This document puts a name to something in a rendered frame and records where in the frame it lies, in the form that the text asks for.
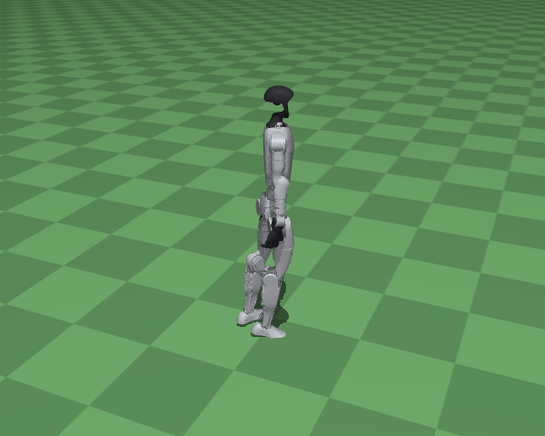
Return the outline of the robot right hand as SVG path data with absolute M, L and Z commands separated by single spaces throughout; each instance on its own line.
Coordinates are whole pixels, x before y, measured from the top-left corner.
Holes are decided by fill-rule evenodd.
M 273 247 L 278 247 L 279 241 L 283 241 L 283 235 L 282 235 L 282 229 L 283 226 L 275 227 L 276 225 L 276 218 L 272 218 L 272 230 L 268 234 L 267 240 L 265 244 L 261 244 L 262 247 L 272 249 Z

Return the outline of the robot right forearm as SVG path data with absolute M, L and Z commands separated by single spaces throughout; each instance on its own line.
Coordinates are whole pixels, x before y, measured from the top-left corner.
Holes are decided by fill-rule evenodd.
M 288 190 L 289 182 L 281 178 L 277 181 L 274 193 L 272 193 L 273 198 L 273 217 L 276 218 L 276 225 L 275 227 L 284 226 L 285 224 L 285 215 L 286 215 L 286 198 L 287 198 L 287 190 Z M 273 218 L 272 217 L 272 218 Z

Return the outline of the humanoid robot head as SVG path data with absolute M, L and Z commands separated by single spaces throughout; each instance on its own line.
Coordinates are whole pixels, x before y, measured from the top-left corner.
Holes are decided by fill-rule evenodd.
M 292 97 L 293 97 L 293 91 L 285 86 L 275 85 L 266 90 L 264 94 L 264 100 L 266 102 L 270 102 L 275 105 L 282 104 L 284 109 L 282 112 L 272 114 L 272 118 L 269 121 L 269 123 L 266 125 L 266 129 L 267 127 L 268 128 L 275 127 L 277 123 L 282 122 L 283 118 L 289 117 L 288 102 L 292 99 Z M 286 127 L 286 124 L 282 123 L 280 127 Z

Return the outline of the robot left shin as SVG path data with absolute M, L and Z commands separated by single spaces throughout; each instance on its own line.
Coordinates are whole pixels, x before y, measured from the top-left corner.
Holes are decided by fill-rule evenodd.
M 247 310 L 247 314 L 252 314 L 254 312 L 252 309 L 254 309 L 254 305 L 256 304 L 256 301 L 257 301 L 257 297 L 258 297 L 257 293 L 259 293 L 263 285 L 261 281 L 261 273 L 263 270 L 256 272 L 251 270 L 247 266 L 247 260 L 251 254 L 252 253 L 250 253 L 246 258 L 246 268 L 244 272 L 244 286 L 243 286 L 245 290 L 244 311 Z M 264 268 L 266 268 L 266 264 Z

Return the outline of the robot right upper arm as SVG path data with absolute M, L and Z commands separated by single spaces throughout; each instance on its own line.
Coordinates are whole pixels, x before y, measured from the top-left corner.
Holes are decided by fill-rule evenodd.
M 269 139 L 269 150 L 271 153 L 272 185 L 274 188 L 279 179 L 284 178 L 288 181 L 288 179 L 282 175 L 285 168 L 286 147 L 287 143 L 284 135 L 281 133 L 273 133 L 272 137 Z

